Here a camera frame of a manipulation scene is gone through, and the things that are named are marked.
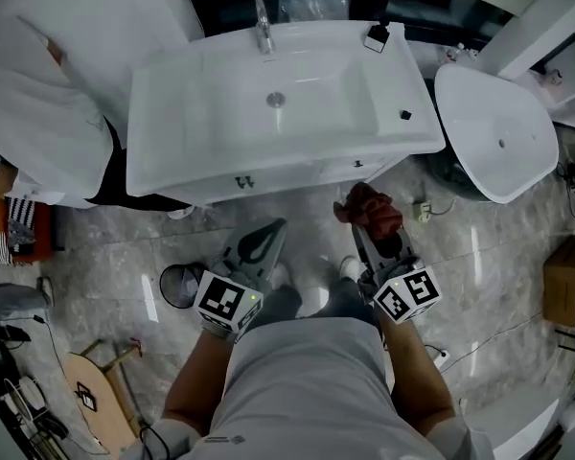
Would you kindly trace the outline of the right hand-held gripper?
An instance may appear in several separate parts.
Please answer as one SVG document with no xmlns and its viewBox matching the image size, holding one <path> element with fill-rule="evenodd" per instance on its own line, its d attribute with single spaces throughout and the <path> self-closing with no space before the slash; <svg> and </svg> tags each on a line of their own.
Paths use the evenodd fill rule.
<svg viewBox="0 0 575 460">
<path fill-rule="evenodd" d="M 411 256 L 411 239 L 403 228 L 387 241 L 387 258 L 397 262 L 389 266 L 364 228 L 353 225 L 352 233 L 367 269 L 358 281 L 360 290 L 367 301 L 377 305 L 394 323 L 411 320 L 442 299 L 433 271 L 420 257 Z"/>
</svg>

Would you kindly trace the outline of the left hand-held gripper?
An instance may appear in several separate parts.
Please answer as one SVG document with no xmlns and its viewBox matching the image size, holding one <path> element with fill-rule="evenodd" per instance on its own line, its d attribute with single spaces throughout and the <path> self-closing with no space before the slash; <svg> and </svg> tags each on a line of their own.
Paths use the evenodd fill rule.
<svg viewBox="0 0 575 460">
<path fill-rule="evenodd" d="M 287 235 L 284 218 L 256 218 L 240 224 L 211 268 L 195 265 L 194 309 L 202 320 L 231 330 L 236 338 L 262 309 L 270 276 Z"/>
</svg>

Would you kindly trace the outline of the person's left hand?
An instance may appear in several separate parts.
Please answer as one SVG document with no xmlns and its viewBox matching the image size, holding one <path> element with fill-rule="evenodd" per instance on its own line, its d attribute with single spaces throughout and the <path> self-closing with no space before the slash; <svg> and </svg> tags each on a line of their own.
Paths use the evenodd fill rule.
<svg viewBox="0 0 575 460">
<path fill-rule="evenodd" d="M 202 320 L 201 326 L 206 332 L 213 334 L 220 339 L 233 342 L 236 338 L 236 335 L 231 330 L 225 329 L 222 326 L 211 323 L 207 320 Z"/>
</svg>

